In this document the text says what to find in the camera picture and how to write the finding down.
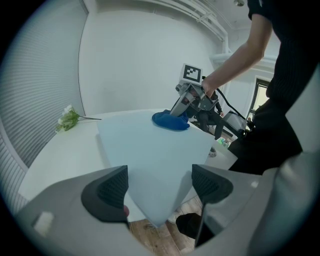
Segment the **white ceiling pipes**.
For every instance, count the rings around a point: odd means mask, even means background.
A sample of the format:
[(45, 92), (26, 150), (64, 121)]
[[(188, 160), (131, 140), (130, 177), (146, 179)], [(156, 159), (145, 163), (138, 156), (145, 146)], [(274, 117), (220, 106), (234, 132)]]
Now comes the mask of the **white ceiling pipes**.
[(222, 53), (217, 54), (213, 59), (218, 61), (231, 55), (229, 31), (237, 28), (225, 17), (222, 10), (215, 5), (216, 1), (222, 1), (221, 6), (227, 7), (230, 11), (238, 11), (246, 5), (243, 0), (173, 0), (179, 9), (184, 11), (196, 20), (196, 22), (206, 26), (222, 42)]

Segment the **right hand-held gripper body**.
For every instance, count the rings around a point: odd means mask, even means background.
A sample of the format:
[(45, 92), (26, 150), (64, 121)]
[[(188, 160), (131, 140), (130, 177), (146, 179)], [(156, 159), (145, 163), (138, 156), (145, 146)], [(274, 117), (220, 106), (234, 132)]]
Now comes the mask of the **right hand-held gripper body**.
[(211, 100), (206, 95), (202, 87), (202, 74), (202, 68), (184, 63), (180, 72), (179, 82), (175, 87), (179, 97), (183, 93), (191, 93), (193, 95), (193, 101), (188, 108), (190, 107), (196, 112), (210, 111), (218, 102), (218, 100)]

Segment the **small recording monitor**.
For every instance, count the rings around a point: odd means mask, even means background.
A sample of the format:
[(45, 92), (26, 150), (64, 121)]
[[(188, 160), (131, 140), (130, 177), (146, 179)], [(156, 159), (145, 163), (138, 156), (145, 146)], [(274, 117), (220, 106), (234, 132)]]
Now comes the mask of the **small recording monitor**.
[(223, 126), (230, 130), (236, 137), (241, 138), (246, 134), (248, 121), (236, 112), (229, 111), (221, 121)]

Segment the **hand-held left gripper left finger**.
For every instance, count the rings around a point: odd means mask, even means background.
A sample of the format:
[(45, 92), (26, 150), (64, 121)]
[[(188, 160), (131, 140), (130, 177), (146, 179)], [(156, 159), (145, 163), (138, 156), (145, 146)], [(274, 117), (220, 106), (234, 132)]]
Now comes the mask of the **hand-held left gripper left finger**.
[(18, 213), (30, 241), (47, 256), (141, 256), (124, 209), (125, 165), (56, 182)]

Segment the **light blue board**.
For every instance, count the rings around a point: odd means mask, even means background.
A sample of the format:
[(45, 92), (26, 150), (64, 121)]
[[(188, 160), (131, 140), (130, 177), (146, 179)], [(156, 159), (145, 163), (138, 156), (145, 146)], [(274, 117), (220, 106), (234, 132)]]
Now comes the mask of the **light blue board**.
[(110, 165), (127, 166), (129, 196), (160, 227), (196, 195), (192, 166), (205, 163), (214, 137), (194, 127), (162, 128), (152, 115), (141, 111), (107, 117), (97, 122), (97, 129)]

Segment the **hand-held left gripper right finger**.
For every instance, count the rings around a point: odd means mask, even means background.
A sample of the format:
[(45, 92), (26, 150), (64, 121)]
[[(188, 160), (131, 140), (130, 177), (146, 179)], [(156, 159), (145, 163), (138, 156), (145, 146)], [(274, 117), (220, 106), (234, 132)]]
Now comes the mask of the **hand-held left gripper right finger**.
[(255, 175), (194, 164), (191, 178), (202, 203), (201, 223), (195, 239), (195, 246), (199, 247), (231, 224), (258, 189), (266, 189), (265, 197), (269, 197), (273, 170)]

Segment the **artificial white flower sprig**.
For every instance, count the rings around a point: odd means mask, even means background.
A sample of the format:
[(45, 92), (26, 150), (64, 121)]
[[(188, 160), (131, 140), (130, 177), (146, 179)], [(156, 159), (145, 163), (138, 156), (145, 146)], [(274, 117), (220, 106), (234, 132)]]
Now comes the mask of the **artificial white flower sprig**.
[(100, 121), (100, 118), (86, 117), (79, 115), (73, 106), (70, 104), (64, 108), (62, 116), (57, 121), (57, 126), (55, 132), (59, 133), (60, 131), (68, 131), (72, 129), (80, 121)]

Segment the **person's black clothing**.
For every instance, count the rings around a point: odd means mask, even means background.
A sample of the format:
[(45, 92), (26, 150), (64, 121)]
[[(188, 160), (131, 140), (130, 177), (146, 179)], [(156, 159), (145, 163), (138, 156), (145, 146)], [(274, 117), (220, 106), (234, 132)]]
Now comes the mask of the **person's black clothing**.
[(311, 39), (315, 25), (320, 25), (320, 0), (247, 0), (247, 6), (251, 28), (246, 42), (266, 49), (275, 34), (280, 47), (266, 90), (268, 100), (254, 115), (254, 130), (228, 149), (237, 158), (231, 171), (262, 175), (302, 151), (285, 115), (320, 62), (320, 49)]

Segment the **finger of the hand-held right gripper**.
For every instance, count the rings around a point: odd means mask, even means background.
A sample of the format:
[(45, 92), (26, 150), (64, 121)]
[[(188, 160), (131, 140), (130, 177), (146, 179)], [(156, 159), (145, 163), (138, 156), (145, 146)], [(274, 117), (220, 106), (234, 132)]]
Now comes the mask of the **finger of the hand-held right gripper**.
[(193, 95), (190, 92), (184, 92), (172, 107), (170, 115), (174, 117), (181, 116), (189, 107), (192, 101)]

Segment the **dark framed window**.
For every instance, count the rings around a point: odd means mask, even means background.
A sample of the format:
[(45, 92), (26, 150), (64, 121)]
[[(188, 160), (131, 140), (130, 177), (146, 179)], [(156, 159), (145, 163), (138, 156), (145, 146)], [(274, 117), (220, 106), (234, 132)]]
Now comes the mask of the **dark framed window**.
[(267, 88), (270, 84), (270, 79), (256, 76), (255, 77), (255, 87), (254, 93), (251, 101), (251, 105), (248, 112), (248, 117), (253, 118), (256, 110), (262, 106), (267, 100), (266, 96)]

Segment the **person's right hand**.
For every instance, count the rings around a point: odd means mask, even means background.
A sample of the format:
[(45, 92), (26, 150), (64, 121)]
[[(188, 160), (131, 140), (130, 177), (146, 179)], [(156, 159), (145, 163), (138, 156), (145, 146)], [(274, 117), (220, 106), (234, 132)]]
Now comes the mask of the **person's right hand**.
[(204, 80), (202, 81), (201, 83), (204, 91), (205, 91), (205, 94), (211, 98), (214, 91), (220, 87), (220, 82), (211, 74), (207, 77), (204, 78)]

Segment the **blue cloth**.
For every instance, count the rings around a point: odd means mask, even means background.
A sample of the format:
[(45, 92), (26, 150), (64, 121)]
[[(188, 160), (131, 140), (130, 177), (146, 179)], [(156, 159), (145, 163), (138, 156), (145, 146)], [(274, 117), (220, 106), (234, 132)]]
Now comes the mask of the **blue cloth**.
[(152, 121), (159, 127), (172, 131), (184, 131), (190, 127), (187, 113), (184, 112), (179, 116), (173, 116), (169, 110), (153, 114)]

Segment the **person's right forearm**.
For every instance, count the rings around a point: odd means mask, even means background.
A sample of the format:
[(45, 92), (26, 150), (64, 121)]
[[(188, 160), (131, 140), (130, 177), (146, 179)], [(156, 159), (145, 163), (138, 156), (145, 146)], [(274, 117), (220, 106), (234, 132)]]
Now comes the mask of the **person's right forearm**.
[(265, 49), (265, 46), (247, 41), (210, 75), (213, 75), (220, 86), (223, 86), (259, 62), (264, 57)]

